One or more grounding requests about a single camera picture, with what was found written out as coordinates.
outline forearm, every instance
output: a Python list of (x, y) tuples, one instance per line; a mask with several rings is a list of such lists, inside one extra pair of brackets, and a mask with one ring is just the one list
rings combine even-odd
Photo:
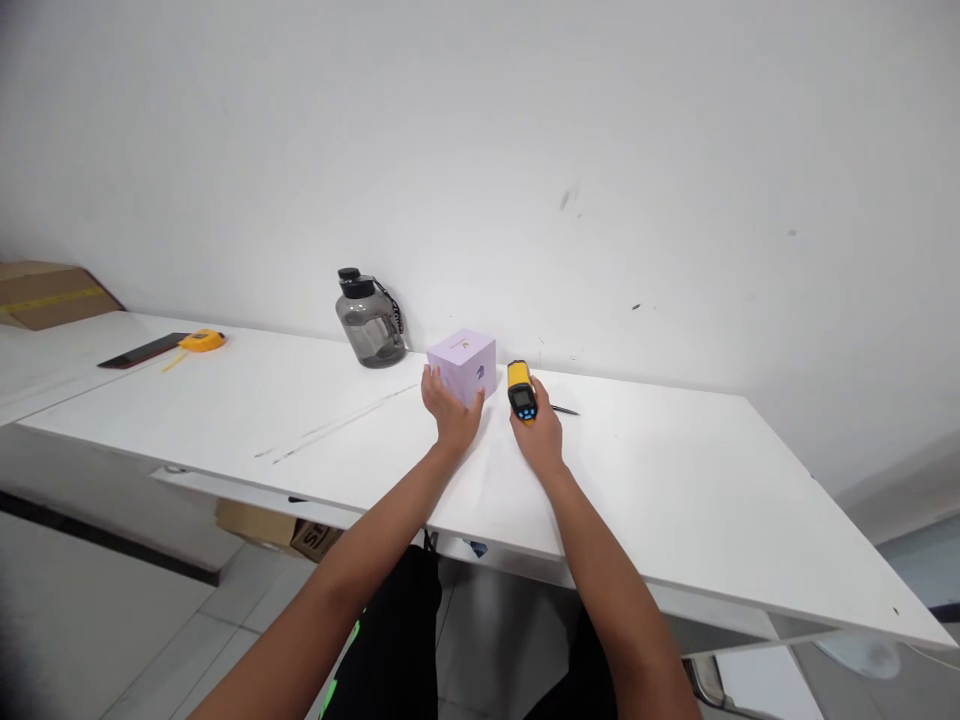
[(344, 533), (191, 720), (302, 720), (354, 622), (433, 512), (461, 455), (434, 445)]
[(323, 572), (309, 584), (359, 616), (367, 601), (423, 527), (456, 470), (462, 451), (434, 445), (383, 498), (337, 541)]
[(541, 478), (567, 563), (610, 664), (621, 717), (700, 717), (680, 651), (646, 583), (565, 467)]

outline lavender cardboard box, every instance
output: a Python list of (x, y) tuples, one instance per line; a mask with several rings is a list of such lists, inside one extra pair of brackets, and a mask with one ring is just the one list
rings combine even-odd
[(497, 389), (497, 341), (492, 337), (461, 330), (427, 350), (427, 362), (440, 366), (443, 384), (467, 407), (481, 387), (487, 397)]

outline infrared thermometer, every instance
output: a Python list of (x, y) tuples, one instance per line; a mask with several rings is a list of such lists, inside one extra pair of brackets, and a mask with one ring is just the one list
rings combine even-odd
[(514, 360), (507, 365), (507, 397), (510, 407), (525, 425), (537, 417), (537, 396), (530, 383), (530, 369), (523, 360)]

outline water bottle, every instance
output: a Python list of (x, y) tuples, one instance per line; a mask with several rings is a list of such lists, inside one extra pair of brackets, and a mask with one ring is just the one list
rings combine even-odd
[(337, 298), (337, 317), (360, 364), (369, 368), (390, 367), (407, 352), (403, 344), (400, 306), (375, 277), (356, 268), (342, 268)]

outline bottle strap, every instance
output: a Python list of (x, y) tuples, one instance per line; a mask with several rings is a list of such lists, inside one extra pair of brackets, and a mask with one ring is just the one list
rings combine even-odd
[(380, 289), (380, 292), (387, 296), (387, 300), (393, 303), (393, 317), (397, 321), (397, 330), (399, 330), (400, 334), (403, 335), (403, 314), (400, 312), (400, 306), (397, 305), (396, 300), (390, 297), (390, 293), (387, 292), (387, 289), (380, 283), (379, 280), (373, 278), (373, 283)]

